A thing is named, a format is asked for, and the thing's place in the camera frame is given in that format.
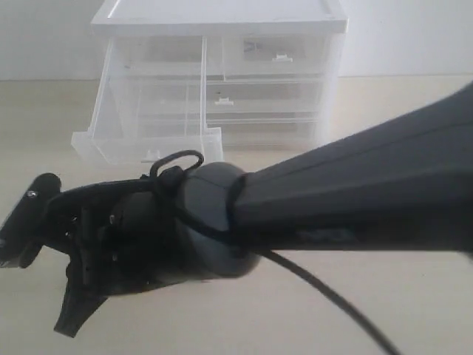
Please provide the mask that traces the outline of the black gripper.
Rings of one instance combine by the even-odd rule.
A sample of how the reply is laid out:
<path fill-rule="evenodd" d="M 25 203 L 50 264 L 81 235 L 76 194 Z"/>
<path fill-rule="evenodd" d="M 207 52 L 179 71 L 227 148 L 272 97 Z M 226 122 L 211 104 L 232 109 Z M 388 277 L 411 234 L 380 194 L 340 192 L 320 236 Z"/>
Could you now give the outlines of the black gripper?
<path fill-rule="evenodd" d="M 207 273 L 178 222 L 181 178 L 95 183 L 61 191 L 47 188 L 43 230 L 69 256 L 67 284 L 54 331 L 75 337 L 107 301 L 190 281 Z"/>

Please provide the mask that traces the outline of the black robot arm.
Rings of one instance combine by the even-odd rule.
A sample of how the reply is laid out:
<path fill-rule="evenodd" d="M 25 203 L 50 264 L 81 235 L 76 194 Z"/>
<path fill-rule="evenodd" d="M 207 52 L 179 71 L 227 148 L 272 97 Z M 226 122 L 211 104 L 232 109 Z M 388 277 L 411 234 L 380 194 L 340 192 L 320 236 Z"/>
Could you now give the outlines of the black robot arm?
<path fill-rule="evenodd" d="M 472 86 L 258 172 L 187 168 L 168 156 L 135 180 L 60 193 L 68 337 L 110 297 L 233 279 L 261 257 L 318 289 L 377 340 L 384 335 L 279 250 L 472 252 Z"/>

